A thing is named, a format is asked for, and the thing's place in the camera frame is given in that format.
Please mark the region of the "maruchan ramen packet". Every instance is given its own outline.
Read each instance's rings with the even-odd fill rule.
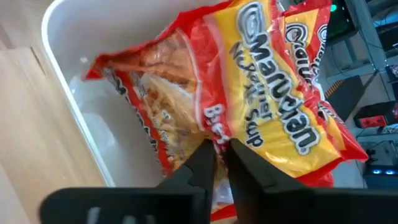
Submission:
[[[167,175],[205,138],[220,154],[236,138],[286,174],[316,183],[342,158],[286,53],[281,25],[275,0],[183,12],[157,39],[98,56],[84,79],[106,78],[127,99]],[[226,178],[218,164],[216,189]]]
[[[333,136],[343,159],[365,161],[368,155],[326,101],[318,83],[319,65],[326,49],[330,7],[330,0],[307,0],[297,6],[291,6],[283,13],[285,41],[292,58],[295,59],[297,74],[304,78],[315,96],[321,99],[318,103],[319,114],[326,121],[328,134]]]

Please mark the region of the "white plastic container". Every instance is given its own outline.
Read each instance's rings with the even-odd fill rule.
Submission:
[[[152,187],[162,180],[135,112],[106,80],[82,82],[94,57],[156,37],[180,11],[215,0],[55,0],[45,12],[45,50],[76,122],[108,186]]]

